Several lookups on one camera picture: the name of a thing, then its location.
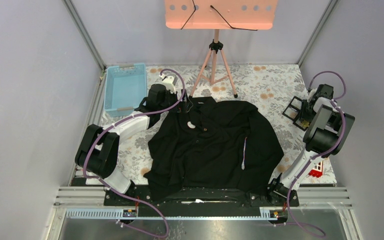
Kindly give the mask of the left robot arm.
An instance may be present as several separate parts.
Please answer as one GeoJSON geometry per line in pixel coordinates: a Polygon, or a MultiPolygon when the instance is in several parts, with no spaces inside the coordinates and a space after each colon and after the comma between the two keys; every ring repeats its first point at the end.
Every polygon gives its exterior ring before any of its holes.
{"type": "Polygon", "coordinates": [[[135,192],[130,188],[133,182],[116,169],[119,145],[154,126],[162,113],[186,110],[187,103],[185,89],[178,95],[166,84],[153,84],[130,115],[108,126],[91,124],[86,128],[74,158],[75,164],[86,171],[86,178],[102,180],[115,190],[115,197],[122,205],[132,204],[135,200],[135,192]]]}

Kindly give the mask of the black shirt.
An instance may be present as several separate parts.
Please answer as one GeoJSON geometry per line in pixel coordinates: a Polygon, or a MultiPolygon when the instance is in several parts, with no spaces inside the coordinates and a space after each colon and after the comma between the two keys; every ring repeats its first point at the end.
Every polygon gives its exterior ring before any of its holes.
{"type": "Polygon", "coordinates": [[[170,112],[148,142],[152,165],[144,177],[153,198],[185,187],[264,194],[284,156],[270,122],[247,101],[197,97],[192,104],[187,113],[170,112]]]}

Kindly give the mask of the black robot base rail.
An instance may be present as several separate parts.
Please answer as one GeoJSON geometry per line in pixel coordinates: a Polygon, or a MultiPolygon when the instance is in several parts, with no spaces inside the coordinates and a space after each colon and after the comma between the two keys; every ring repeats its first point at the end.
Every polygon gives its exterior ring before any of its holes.
{"type": "Polygon", "coordinates": [[[287,203],[236,189],[186,187],[155,200],[148,185],[136,185],[124,198],[106,190],[103,205],[123,210],[124,217],[142,219],[164,216],[167,219],[262,219],[276,220],[284,215],[287,203]]]}

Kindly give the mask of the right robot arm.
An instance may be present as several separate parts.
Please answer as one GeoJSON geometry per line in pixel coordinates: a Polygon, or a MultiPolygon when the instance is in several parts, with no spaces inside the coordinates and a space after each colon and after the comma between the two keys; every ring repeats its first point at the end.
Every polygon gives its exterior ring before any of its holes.
{"type": "Polygon", "coordinates": [[[267,188],[266,198],[273,206],[297,197],[297,189],[311,170],[323,159],[339,153],[356,120],[340,109],[334,100],[334,88],[328,84],[312,89],[307,100],[298,97],[293,100],[301,103],[300,108],[292,103],[288,105],[297,111],[297,116],[292,119],[294,125],[301,120],[308,121],[309,125],[300,128],[304,131],[304,147],[299,156],[267,188]]]}

